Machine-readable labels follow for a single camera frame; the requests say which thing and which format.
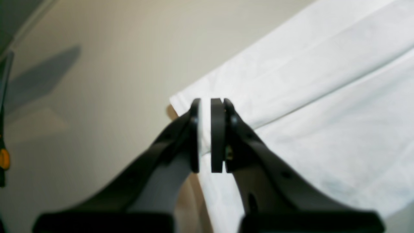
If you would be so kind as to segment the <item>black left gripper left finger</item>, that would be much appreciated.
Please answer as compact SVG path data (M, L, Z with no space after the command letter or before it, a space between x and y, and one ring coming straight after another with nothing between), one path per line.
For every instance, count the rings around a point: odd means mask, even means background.
M37 218L34 233L174 233L182 184L200 171L201 99L167 125L120 175L68 210Z

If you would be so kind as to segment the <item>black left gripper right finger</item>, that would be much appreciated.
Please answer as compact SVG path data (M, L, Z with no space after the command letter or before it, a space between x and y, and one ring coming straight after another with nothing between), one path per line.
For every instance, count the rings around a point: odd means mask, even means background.
M229 99L211 99L211 171L231 173L245 215L240 233L383 233L374 211L328 197L275 155Z

